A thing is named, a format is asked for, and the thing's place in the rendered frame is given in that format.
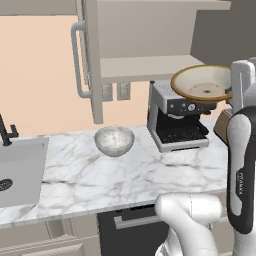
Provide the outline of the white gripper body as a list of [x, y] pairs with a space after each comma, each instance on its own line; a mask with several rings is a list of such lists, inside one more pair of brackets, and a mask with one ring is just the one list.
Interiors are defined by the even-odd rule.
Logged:
[[231, 64], [233, 112], [256, 106], [256, 57], [234, 61]]

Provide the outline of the beige cabinet door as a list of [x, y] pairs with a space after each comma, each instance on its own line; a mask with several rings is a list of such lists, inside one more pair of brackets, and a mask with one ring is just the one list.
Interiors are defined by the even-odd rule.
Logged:
[[76, 0], [78, 21], [83, 24], [80, 30], [80, 47], [84, 81], [88, 85], [82, 96], [91, 100], [93, 121], [103, 123], [103, 102], [98, 33], [97, 0]]

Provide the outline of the beige base cabinet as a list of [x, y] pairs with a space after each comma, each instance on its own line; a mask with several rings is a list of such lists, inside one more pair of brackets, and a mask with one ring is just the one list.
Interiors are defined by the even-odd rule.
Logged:
[[210, 225], [210, 230], [214, 236], [219, 256], [231, 256], [234, 245], [234, 234], [227, 216], [226, 192], [224, 190], [216, 190], [212, 194], [220, 199], [223, 210], [221, 218]]
[[0, 229], [0, 256], [101, 256], [97, 217]]

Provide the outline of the cream bowl with brown rim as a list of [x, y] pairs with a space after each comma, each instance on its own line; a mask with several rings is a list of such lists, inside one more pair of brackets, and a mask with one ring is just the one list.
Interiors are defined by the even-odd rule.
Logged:
[[231, 71], [223, 65], [196, 65], [180, 70], [171, 78], [172, 89], [184, 98], [201, 102], [219, 102], [232, 97], [225, 94], [231, 86]]

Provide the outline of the silver black coffee machine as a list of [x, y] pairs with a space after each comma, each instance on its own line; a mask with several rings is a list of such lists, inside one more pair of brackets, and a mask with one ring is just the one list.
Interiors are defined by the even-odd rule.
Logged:
[[215, 103], [195, 102], [178, 95], [168, 80], [151, 81], [147, 128], [161, 153], [207, 147], [209, 130], [200, 117], [215, 109]]

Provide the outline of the grey speckled bowl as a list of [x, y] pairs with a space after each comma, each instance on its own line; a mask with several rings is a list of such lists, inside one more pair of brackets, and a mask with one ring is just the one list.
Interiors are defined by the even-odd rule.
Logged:
[[119, 157], [126, 154], [133, 146], [134, 133], [123, 126], [107, 126], [95, 133], [97, 148], [105, 155]]

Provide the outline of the black dishwasher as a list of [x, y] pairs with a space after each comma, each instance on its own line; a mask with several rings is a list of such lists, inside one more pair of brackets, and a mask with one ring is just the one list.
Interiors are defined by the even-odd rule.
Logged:
[[138, 206], [97, 215], [101, 256], [154, 256], [168, 234], [168, 225], [158, 223], [117, 229], [114, 218], [123, 220], [156, 216], [154, 205]]

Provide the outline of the grey sink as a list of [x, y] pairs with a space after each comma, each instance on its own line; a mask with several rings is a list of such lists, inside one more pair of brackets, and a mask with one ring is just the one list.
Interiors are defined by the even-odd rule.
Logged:
[[48, 142], [40, 137], [0, 144], [0, 208], [38, 203]]

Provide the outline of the black tap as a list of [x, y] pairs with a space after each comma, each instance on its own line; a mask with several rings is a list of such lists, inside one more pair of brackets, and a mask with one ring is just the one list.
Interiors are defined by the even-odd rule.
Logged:
[[10, 125], [11, 132], [8, 133], [4, 124], [4, 121], [2, 119], [2, 115], [0, 114], [0, 136], [3, 141], [4, 146], [10, 146], [12, 142], [10, 141], [11, 138], [18, 138], [19, 133], [17, 131], [17, 128], [14, 124]]

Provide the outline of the beige wall cabinet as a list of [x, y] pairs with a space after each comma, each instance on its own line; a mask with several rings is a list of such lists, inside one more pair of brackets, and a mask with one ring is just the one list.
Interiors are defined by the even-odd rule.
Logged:
[[0, 16], [76, 15], [75, 0], [0, 0]]
[[168, 79], [200, 65], [191, 52], [197, 13], [230, 6], [223, 0], [98, 0], [102, 81]]

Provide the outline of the grey wall socket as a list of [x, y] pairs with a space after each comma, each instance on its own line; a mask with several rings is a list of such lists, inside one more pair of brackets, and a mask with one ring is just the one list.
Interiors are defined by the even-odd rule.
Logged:
[[131, 92], [131, 84], [130, 83], [118, 83], [117, 84], [117, 100], [129, 100]]
[[102, 86], [102, 101], [108, 102], [113, 100], [113, 87], [112, 84], [104, 84]]

